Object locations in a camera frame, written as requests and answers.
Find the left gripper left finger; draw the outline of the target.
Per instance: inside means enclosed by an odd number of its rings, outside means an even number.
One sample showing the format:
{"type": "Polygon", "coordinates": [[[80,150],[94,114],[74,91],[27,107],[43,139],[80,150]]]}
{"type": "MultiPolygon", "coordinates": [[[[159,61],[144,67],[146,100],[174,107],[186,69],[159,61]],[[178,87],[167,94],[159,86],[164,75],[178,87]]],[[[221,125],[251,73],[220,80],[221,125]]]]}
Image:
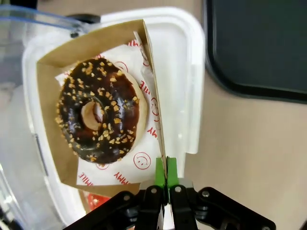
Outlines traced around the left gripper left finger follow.
{"type": "Polygon", "coordinates": [[[67,226],[67,230],[161,230],[164,222],[165,172],[156,160],[155,178],[142,182],[137,194],[121,191],[67,226]]]}

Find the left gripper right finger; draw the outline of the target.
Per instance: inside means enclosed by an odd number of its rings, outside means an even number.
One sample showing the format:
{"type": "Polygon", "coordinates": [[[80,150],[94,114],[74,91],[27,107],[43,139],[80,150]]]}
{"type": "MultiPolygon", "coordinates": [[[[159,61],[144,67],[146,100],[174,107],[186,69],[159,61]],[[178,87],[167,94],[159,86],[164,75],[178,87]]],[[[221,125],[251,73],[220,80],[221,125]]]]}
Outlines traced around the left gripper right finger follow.
{"type": "Polygon", "coordinates": [[[177,176],[176,158],[167,158],[167,187],[176,230],[196,230],[197,222],[214,230],[275,230],[268,218],[212,187],[200,191],[177,176]]]}

